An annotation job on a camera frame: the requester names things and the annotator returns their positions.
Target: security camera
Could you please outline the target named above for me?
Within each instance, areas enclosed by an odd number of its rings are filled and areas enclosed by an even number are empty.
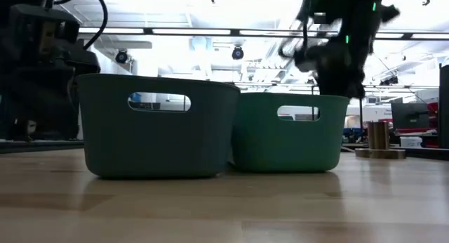
[[[130,60],[128,56],[128,51],[126,49],[121,49],[115,56],[115,61],[120,64],[126,64]]]
[[[243,58],[243,50],[241,46],[234,47],[234,50],[232,51],[232,59],[241,60],[242,58]]]

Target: ceiling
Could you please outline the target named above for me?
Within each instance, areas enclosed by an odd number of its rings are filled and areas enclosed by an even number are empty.
[[[247,29],[296,29],[295,16],[302,0],[105,0],[109,10],[108,27],[200,27]],[[449,32],[449,16],[442,14],[448,0],[384,0],[401,10],[401,16],[383,31]],[[102,10],[98,0],[72,0],[63,7],[82,22],[84,27],[99,27]],[[151,49],[130,49],[137,61],[153,60],[158,63],[159,75],[193,74],[200,70],[208,75],[228,74],[236,79],[256,73],[253,81],[271,81],[286,70],[280,82],[304,82],[309,74],[290,68],[277,56],[281,39],[159,36],[103,36],[97,47],[104,53],[117,48],[129,48],[125,43],[152,42]],[[235,61],[231,52],[235,45],[242,46],[243,60]],[[391,72],[408,76],[416,68],[430,61],[449,56],[449,41],[376,41],[375,55],[366,63],[366,83],[378,84]]]

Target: wooden table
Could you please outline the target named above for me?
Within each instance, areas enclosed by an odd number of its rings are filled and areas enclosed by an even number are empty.
[[[449,162],[330,173],[98,180],[83,150],[0,155],[2,243],[448,242]]]

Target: computer monitor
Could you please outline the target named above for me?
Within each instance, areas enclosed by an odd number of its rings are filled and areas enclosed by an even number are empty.
[[[392,103],[393,127],[395,129],[429,128],[429,110],[426,103]]]

